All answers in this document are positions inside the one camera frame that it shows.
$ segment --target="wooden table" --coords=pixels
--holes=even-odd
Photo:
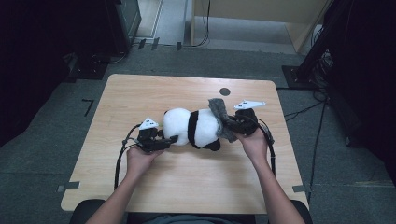
[[[219,93],[228,88],[228,96]],[[112,75],[106,84],[88,131],[62,209],[72,211],[83,200],[107,199],[113,192],[116,160],[121,141],[136,124],[150,117],[161,123],[163,112],[176,107],[190,111],[208,108],[208,99],[222,98],[229,115],[242,100],[264,101],[258,118],[275,138],[276,176],[293,200],[307,205],[276,86],[271,81],[200,77]],[[132,136],[137,137],[138,130]],[[190,144],[171,146],[136,187],[127,211],[209,214],[265,214],[256,172],[239,141],[221,139],[221,150],[195,149]],[[125,176],[122,159],[120,180]]]

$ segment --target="gray cloth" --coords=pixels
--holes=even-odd
[[[198,217],[193,215],[178,215],[178,216],[165,215],[162,217],[157,217],[143,224],[214,224],[214,223],[237,224],[236,222],[231,222],[217,217]]]
[[[212,110],[213,115],[220,121],[219,123],[222,124],[220,125],[219,131],[217,132],[217,136],[227,139],[230,143],[236,141],[237,138],[235,135],[233,135],[233,132],[228,129],[226,125],[224,125],[226,123],[232,122],[227,114],[224,101],[220,98],[210,99],[209,108]]]

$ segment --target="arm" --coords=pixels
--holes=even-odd
[[[303,218],[280,187],[267,161],[267,142],[260,129],[244,136],[236,133],[259,177],[271,223],[304,223]]]
[[[162,153],[155,151],[147,155],[137,147],[129,149],[126,152],[128,165],[125,178],[87,223],[120,223],[140,177]]]

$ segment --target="white marker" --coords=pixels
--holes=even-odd
[[[265,105],[264,101],[247,101],[244,100],[242,101],[239,105],[235,105],[233,108],[234,109],[250,109],[253,107]]]
[[[155,128],[160,126],[157,122],[150,118],[146,118],[145,121],[143,121],[142,124],[139,126],[139,130],[145,130],[145,129],[150,129],[150,128]]]

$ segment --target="white plush body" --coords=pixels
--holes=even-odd
[[[189,128],[190,111],[183,108],[176,108],[166,111],[163,116],[163,136],[170,138],[178,135],[174,145],[183,146],[189,143],[187,130]]]
[[[166,111],[163,116],[163,136],[170,138],[178,135],[174,145],[183,146],[189,143],[188,129],[191,112],[183,108]],[[195,129],[195,145],[204,147],[218,140],[219,122],[210,109],[198,110],[198,120]]]
[[[219,124],[210,109],[200,109],[198,111],[198,122],[194,136],[195,145],[198,147],[204,147],[207,144],[218,140],[216,133],[219,130]]]

